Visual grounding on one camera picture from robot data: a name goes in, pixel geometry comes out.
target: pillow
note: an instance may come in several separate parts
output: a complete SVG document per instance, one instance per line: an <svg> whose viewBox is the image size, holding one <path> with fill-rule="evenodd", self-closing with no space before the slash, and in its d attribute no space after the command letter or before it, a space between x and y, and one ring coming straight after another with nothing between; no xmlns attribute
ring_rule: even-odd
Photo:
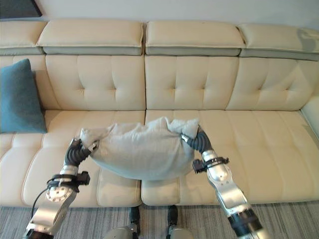
<svg viewBox="0 0 319 239"><path fill-rule="evenodd" d="M45 133L29 59L1 68L0 132Z"/></svg>
<svg viewBox="0 0 319 239"><path fill-rule="evenodd" d="M99 140L91 154L102 168L122 177L138 180L164 180L187 174L194 160L194 149L181 140L183 133L195 138L198 119L170 122L159 118L140 123L116 123L108 128L83 128L81 140L85 147Z"/></svg>

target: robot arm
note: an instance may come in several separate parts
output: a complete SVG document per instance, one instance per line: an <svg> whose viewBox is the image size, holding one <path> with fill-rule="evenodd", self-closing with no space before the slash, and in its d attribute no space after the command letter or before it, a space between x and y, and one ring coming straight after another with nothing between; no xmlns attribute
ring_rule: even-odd
<svg viewBox="0 0 319 239"><path fill-rule="evenodd" d="M199 126L195 139L183 134L181 139L200 152L202 160L193 161L194 171L195 173L207 172L209 183L214 187L217 200L237 237L239 239L270 239L245 195L233 181L232 173L226 165L229 159L218 157L202 128Z"/></svg>
<svg viewBox="0 0 319 239"><path fill-rule="evenodd" d="M66 216L70 204L79 192L79 185L88 185L88 172L78 173L78 166L98 147L94 142L84 148L80 139L74 138L67 149L64 165L60 174L54 175L48 182L46 200L32 215L26 227L24 239L53 239Z"/></svg>

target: teal cushion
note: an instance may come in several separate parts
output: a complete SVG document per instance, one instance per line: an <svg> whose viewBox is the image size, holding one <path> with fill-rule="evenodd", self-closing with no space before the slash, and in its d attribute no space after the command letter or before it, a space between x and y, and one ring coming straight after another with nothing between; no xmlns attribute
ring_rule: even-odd
<svg viewBox="0 0 319 239"><path fill-rule="evenodd" d="M0 132L46 132L29 59L1 68L0 89Z"/></svg>

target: gray striped rug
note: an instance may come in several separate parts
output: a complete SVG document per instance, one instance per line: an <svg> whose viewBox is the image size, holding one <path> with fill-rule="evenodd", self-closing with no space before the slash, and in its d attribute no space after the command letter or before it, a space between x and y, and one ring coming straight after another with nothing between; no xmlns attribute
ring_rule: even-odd
<svg viewBox="0 0 319 239"><path fill-rule="evenodd" d="M319 239L319 201L254 205L274 239ZM30 208L0 208L0 238L20 239L30 219ZM164 239L167 207L140 206L141 239ZM235 239L218 206L179 206L181 227L196 239ZM72 208L55 239L102 239L107 231L129 223L127 208Z"/></svg>

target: sofa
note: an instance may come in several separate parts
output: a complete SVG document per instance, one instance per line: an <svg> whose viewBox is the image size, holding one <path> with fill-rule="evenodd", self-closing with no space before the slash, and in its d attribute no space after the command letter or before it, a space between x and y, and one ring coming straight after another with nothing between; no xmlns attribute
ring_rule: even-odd
<svg viewBox="0 0 319 239"><path fill-rule="evenodd" d="M199 118L250 203L319 199L318 31L109 19L0 28L0 67L30 60L47 128L0 134L2 206L32 206L81 128L162 116ZM91 181L73 207L217 204L205 173L139 181L90 158L79 171Z"/></svg>

